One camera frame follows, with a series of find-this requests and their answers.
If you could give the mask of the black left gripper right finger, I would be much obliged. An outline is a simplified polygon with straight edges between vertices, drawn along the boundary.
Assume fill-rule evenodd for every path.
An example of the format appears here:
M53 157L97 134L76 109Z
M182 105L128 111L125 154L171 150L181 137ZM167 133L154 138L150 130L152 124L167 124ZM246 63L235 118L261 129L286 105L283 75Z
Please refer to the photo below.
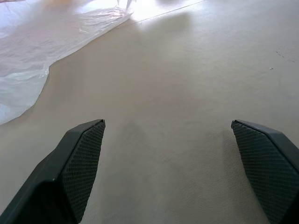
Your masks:
M234 120L245 174L272 224L299 222L299 149L280 131Z

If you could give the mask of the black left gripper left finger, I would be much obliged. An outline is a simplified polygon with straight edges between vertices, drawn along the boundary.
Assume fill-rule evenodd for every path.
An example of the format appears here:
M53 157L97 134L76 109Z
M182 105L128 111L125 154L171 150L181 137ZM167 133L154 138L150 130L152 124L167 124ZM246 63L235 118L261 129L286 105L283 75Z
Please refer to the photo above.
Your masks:
M106 124L98 119L65 133L0 216L2 224L79 224L97 175Z

